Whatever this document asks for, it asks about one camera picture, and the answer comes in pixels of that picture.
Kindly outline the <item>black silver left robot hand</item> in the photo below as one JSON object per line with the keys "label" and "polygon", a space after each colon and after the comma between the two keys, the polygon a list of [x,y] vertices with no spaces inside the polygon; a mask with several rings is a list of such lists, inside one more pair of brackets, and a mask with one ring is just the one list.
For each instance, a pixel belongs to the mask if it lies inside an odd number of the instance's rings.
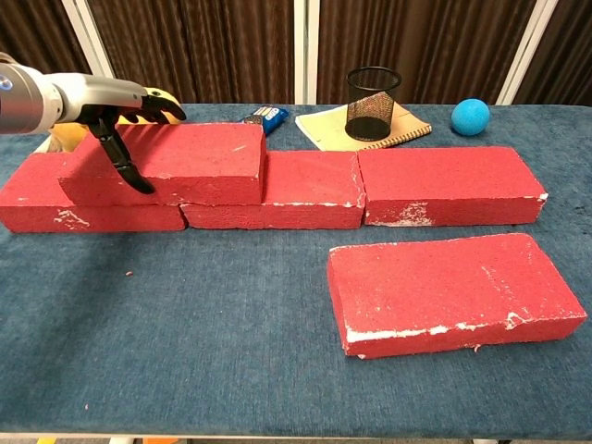
{"label": "black silver left robot hand", "polygon": [[166,124],[166,114],[183,121],[186,114],[181,106],[162,93],[149,92],[130,80],[80,73],[51,74],[48,79],[62,97],[64,111],[59,121],[87,126],[119,176],[135,191],[153,193],[154,186],[133,164],[116,125],[121,117],[133,123],[142,117],[150,123]]}

